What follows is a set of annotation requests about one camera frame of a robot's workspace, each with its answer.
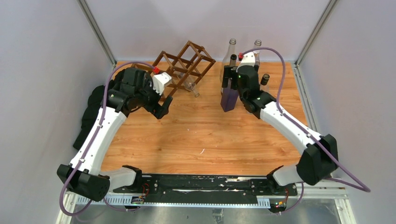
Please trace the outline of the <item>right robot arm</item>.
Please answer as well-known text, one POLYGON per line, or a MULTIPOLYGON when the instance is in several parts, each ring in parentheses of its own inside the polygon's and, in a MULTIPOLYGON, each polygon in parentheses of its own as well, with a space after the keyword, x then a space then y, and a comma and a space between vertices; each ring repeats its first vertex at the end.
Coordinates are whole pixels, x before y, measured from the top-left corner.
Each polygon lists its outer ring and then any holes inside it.
POLYGON ((255 66, 226 65, 222 78, 223 96, 236 91, 249 113, 274 127, 301 155, 296 165, 280 166, 267 174, 269 193, 278 195, 286 185, 297 182, 313 186, 340 167, 336 139, 311 130, 288 113, 275 97, 261 90, 255 66))

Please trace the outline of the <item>clear bottle with black label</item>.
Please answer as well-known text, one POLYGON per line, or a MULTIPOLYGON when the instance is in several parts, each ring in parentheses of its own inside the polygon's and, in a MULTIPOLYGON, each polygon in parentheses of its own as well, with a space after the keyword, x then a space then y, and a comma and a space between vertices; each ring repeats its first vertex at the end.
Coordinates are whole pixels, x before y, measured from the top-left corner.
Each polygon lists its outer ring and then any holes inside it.
POLYGON ((231 59, 231 55, 235 54, 235 46, 236 46, 236 39, 235 38, 231 38, 229 40, 229 45, 228 45, 228 49, 227 49, 227 53, 225 54, 223 60, 222 60, 222 64, 220 67, 220 76, 219 76, 219 80, 220 82, 222 82, 223 80, 223 74, 224 74, 224 66, 229 65, 230 64, 230 59, 231 59))

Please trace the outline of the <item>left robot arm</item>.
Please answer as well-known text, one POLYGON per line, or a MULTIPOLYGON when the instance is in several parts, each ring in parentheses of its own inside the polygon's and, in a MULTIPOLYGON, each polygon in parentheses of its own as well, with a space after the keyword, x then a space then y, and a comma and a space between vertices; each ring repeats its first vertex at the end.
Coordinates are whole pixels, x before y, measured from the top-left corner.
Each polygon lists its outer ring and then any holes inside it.
POLYGON ((130 67, 120 71, 110 82, 82 149, 68 165, 61 164, 57 170, 69 191, 96 202, 117 188, 126 187, 132 193, 142 189, 139 168, 123 165, 120 169, 102 172, 103 159, 118 129, 134 109, 144 108, 156 119, 161 119, 168 114, 173 100, 168 96, 159 104, 165 88, 172 82, 166 72, 151 76, 145 70, 130 67))

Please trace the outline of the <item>brown wooden wine rack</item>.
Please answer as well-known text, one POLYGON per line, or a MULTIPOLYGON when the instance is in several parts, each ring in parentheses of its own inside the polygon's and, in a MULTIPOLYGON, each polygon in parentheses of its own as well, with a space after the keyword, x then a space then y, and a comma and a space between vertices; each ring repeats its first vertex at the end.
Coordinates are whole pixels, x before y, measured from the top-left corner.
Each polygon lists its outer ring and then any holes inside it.
POLYGON ((179 73, 190 76, 194 80, 197 88, 197 84, 216 62, 203 46, 193 43, 192 41, 188 41, 177 55, 161 51, 152 65, 158 66, 161 60, 165 60, 167 67, 160 71, 166 72, 172 77, 172 82, 168 85, 168 87, 170 87, 170 92, 164 93, 161 96, 161 102, 163 102, 167 96, 173 96, 177 90, 188 91, 183 85, 185 77, 180 80, 177 77, 179 73))

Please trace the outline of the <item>small clear bottle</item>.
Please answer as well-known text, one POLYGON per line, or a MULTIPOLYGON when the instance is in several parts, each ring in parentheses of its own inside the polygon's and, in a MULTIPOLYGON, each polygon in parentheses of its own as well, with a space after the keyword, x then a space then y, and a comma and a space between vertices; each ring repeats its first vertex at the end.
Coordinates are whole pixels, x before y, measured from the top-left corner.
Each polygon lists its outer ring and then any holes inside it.
POLYGON ((184 73, 179 73, 178 75, 177 75, 177 77, 181 80, 181 79, 183 79, 184 77, 185 77, 185 80, 183 81, 183 85, 184 85, 184 87, 188 90, 188 91, 190 91, 190 92, 192 92, 193 93, 193 95, 194 95, 194 97, 199 97, 199 92, 198 92, 198 90, 197 90, 197 88, 196 88, 196 84, 195 84, 195 82, 194 82, 194 80, 190 77, 190 76, 187 76, 186 74, 184 74, 184 73))

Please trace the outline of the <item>blue bottle with BLUE text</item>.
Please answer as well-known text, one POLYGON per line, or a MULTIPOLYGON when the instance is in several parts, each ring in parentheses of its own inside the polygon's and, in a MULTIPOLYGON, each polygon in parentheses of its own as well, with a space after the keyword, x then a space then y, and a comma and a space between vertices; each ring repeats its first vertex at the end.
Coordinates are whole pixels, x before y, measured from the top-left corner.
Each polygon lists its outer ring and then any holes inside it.
POLYGON ((231 111, 235 108, 236 101, 239 97, 238 91, 229 87, 222 89, 220 105, 224 112, 231 111))

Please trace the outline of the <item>dark green wine bottle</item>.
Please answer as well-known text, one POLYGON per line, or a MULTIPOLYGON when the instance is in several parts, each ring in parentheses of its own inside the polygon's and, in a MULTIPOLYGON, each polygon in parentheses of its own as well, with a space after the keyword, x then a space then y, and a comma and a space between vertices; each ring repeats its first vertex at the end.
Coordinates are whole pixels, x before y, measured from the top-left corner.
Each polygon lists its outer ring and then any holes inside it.
POLYGON ((220 90, 221 95, 223 94, 223 90, 224 90, 224 88, 223 88, 224 67, 225 66, 229 66, 229 65, 235 66, 236 65, 236 60, 237 60, 237 55, 236 54, 231 54, 229 57, 226 56, 225 59, 222 62, 222 66, 220 68, 220 76, 219 76, 219 79, 220 79, 220 82, 221 82, 221 90, 220 90))

